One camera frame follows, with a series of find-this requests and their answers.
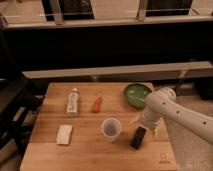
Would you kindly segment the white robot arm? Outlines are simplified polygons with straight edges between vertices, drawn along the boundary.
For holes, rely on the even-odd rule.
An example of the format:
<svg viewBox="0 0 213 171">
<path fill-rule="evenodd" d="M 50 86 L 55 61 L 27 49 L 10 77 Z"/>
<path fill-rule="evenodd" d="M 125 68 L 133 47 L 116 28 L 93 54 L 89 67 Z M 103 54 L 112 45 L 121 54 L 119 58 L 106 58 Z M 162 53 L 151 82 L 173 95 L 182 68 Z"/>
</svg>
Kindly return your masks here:
<svg viewBox="0 0 213 171">
<path fill-rule="evenodd" d="M 161 117 L 168 117 L 213 145 L 213 117 L 188 109 L 176 103 L 176 93 L 164 87 L 145 97 L 144 109 L 132 123 L 155 129 Z"/>
</svg>

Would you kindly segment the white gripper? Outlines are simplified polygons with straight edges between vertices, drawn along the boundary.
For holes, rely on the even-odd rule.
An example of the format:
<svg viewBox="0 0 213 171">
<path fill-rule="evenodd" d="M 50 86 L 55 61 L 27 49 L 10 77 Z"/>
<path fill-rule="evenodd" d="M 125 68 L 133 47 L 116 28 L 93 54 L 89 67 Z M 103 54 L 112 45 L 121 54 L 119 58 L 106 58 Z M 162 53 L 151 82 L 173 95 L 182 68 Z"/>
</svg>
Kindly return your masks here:
<svg viewBox="0 0 213 171">
<path fill-rule="evenodd" d="M 156 139 L 158 137 L 158 128 L 157 125 L 159 124 L 159 121 L 161 119 L 161 116 L 155 112 L 153 112 L 150 109 L 144 109 L 140 115 L 137 115 L 133 117 L 130 120 L 131 124 L 142 124 L 143 126 L 150 128 L 152 137 Z"/>
</svg>

